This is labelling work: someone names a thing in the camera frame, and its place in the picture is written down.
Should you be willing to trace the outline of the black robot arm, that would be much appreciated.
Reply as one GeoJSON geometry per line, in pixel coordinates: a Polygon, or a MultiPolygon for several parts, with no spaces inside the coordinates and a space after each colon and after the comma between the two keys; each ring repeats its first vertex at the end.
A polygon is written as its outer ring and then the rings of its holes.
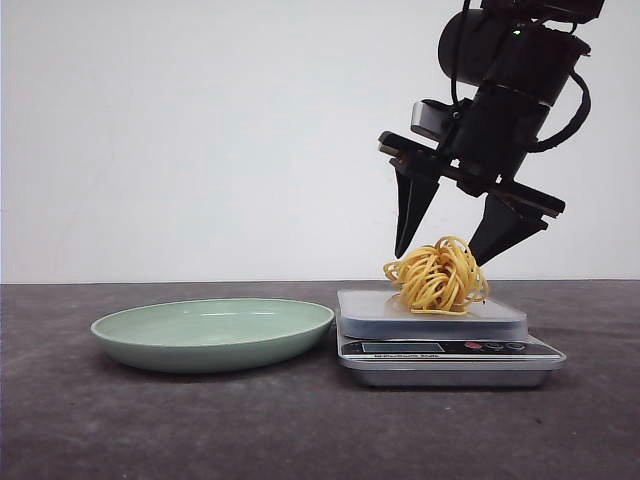
{"type": "Polygon", "coordinates": [[[584,94],[568,124],[547,139],[538,134],[575,66],[590,46],[575,28],[597,18],[598,1],[484,1],[464,7],[445,26],[438,60],[453,83],[476,88],[473,98],[415,103],[416,140],[386,131],[379,148],[396,172],[399,214],[395,253],[408,249],[441,178],[483,197],[483,218],[469,246],[478,263],[542,231],[563,212],[562,200],[520,184],[525,157],[574,135],[591,110],[584,94]]]}

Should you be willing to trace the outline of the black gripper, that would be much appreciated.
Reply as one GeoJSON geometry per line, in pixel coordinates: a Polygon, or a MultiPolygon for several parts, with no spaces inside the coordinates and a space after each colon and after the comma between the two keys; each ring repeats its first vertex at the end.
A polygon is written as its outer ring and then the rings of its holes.
{"type": "Polygon", "coordinates": [[[543,214],[564,211],[562,200],[515,181],[526,155],[548,148],[537,135],[560,91],[484,83],[449,145],[431,148],[390,131],[380,135],[379,150],[391,156],[398,187],[396,257],[410,246],[442,176],[471,196],[489,194],[469,242],[477,264],[545,230],[543,214]]]}

